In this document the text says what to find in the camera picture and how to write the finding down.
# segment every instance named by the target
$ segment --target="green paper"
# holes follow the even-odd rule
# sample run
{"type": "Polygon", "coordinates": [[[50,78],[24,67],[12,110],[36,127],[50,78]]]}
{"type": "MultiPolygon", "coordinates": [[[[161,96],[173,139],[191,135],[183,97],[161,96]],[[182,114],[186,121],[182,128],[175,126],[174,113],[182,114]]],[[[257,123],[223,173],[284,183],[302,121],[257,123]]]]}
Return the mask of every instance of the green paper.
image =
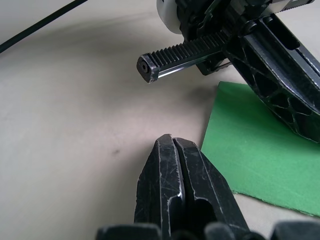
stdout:
{"type": "Polygon", "coordinates": [[[220,82],[202,151],[232,191],[320,216],[320,145],[277,120],[249,86],[220,82]]]}

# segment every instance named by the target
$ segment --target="beige table surface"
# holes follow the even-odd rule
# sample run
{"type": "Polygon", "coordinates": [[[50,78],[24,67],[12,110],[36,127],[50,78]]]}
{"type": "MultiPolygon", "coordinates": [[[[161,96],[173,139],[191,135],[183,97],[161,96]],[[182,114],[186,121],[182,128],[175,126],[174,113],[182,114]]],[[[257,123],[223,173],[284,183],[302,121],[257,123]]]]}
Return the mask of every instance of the beige table surface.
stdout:
{"type": "MultiPolygon", "coordinates": [[[[68,0],[1,0],[0,42],[68,0]]],[[[279,14],[320,60],[320,1],[279,14]]],[[[201,146],[219,81],[231,66],[196,67],[148,85],[139,55],[175,45],[156,0],[89,0],[0,55],[0,239],[93,240],[132,223],[137,178],[163,134],[201,146]]],[[[249,226],[310,219],[249,197],[249,226]]]]}

